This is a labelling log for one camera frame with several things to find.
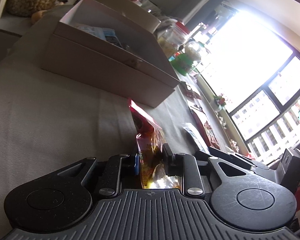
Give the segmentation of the green-edged clear snack packet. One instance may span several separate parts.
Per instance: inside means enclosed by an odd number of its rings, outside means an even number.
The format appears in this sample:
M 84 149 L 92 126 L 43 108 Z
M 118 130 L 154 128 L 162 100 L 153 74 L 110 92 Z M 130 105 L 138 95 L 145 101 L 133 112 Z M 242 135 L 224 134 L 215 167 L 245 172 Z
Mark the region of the green-edged clear snack packet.
M 204 139 L 200 135 L 199 131 L 195 128 L 195 126 L 189 122 L 183 124 L 183 129 L 189 134 L 189 136 L 192 138 L 192 141 L 198 148 L 198 150 L 209 154 L 209 148 L 207 144 L 205 143 Z

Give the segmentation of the red yellow snack bag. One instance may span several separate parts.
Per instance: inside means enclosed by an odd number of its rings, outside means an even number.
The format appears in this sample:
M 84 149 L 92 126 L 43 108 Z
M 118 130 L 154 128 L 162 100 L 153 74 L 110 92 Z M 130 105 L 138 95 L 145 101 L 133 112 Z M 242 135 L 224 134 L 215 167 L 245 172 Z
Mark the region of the red yellow snack bag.
M 129 110 L 137 130 L 136 145 L 139 154 L 139 172 L 143 189 L 181 189 L 181 177 L 166 174 L 162 128 L 132 99 Z

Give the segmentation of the long red snack packet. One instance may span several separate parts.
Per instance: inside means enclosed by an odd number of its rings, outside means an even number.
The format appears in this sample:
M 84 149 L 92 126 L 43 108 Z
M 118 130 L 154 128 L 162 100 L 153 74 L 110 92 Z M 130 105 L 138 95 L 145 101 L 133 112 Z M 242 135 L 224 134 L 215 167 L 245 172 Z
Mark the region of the long red snack packet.
M 197 107 L 197 105 L 189 105 L 189 109 L 196 122 L 197 130 L 205 141 L 206 145 L 216 149 L 220 149 L 218 141 L 214 135 L 212 127 L 208 122 L 206 114 Z

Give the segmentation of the small potted plant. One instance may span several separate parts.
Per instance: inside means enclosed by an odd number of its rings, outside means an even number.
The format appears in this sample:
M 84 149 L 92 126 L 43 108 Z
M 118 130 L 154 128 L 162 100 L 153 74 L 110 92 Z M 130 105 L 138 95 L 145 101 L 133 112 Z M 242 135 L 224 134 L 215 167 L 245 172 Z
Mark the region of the small potted plant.
M 214 96 L 214 102 L 220 109 L 225 109 L 226 106 L 226 99 L 223 94 L 221 95 L 215 95 Z

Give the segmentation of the white tablecloth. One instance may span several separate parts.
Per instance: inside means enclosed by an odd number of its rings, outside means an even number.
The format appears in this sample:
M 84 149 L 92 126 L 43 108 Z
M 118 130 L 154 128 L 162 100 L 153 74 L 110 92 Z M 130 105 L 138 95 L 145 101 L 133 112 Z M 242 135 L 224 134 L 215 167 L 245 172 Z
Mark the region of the white tablecloth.
M 48 11 L 0 62 L 0 239 L 11 230 L 4 200 L 12 189 L 85 157 L 107 160 L 136 146 L 131 98 L 41 68 L 51 34 L 72 8 Z M 155 108 L 136 103 L 173 152 L 194 152 L 182 127 L 194 118 L 179 85 Z

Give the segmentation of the green candy dispenser toy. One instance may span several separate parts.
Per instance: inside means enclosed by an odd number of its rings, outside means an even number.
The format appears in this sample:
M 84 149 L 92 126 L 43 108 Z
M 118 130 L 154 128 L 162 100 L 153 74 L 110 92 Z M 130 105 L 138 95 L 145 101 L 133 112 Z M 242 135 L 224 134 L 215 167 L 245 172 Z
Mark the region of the green candy dispenser toy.
M 170 63 L 179 74 L 186 76 L 202 61 L 205 54 L 206 49 L 202 42 L 190 40 Z

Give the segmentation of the pink open storage box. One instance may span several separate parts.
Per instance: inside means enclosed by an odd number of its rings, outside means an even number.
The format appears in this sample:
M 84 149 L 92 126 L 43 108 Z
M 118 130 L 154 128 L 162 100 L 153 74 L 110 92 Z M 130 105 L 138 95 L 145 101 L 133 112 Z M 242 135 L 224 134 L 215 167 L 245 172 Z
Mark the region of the pink open storage box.
M 131 51 L 77 28 L 78 24 L 113 29 Z M 41 68 L 153 108 L 179 85 L 153 34 L 95 0 L 81 0 L 60 19 Z

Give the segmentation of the red-lid clear plastic jar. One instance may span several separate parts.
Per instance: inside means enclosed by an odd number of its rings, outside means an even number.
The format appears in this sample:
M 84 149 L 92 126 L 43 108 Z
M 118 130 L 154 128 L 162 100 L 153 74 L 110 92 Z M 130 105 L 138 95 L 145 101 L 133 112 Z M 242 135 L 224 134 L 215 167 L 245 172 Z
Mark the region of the red-lid clear plastic jar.
M 178 21 L 158 38 L 158 44 L 168 59 L 186 42 L 189 33 L 189 29 Z

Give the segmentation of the beige oval organizer tub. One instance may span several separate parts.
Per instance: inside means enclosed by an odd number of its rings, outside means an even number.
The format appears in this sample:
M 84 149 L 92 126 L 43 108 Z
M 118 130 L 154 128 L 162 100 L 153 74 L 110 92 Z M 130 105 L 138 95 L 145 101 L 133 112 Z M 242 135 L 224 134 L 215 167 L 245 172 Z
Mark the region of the beige oval organizer tub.
M 95 0 L 117 11 L 150 33 L 154 33 L 161 21 L 132 0 Z

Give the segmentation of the orange fruit left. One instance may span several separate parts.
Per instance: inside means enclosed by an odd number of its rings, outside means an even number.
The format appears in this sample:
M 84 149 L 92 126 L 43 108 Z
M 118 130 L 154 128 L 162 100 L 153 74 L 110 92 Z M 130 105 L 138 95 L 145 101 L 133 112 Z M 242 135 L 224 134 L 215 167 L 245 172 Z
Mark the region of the orange fruit left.
M 42 19 L 42 17 L 47 13 L 47 10 L 41 10 L 38 12 L 35 12 L 32 16 L 31 16 L 31 24 L 34 25 L 36 24 L 40 19 Z

